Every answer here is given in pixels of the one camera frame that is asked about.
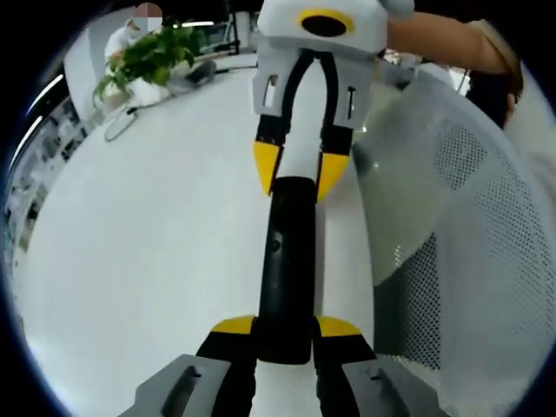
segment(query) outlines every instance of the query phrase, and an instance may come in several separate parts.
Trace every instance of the potted plant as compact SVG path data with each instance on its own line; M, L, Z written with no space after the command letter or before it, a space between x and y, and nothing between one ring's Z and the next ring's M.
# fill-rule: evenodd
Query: potted plant
M111 72L101 78L93 91L93 103L102 102L110 85L129 95L128 84L137 78L166 87L172 69L187 63L192 67L199 54L202 32L190 27L162 26L128 47L123 55L107 63Z

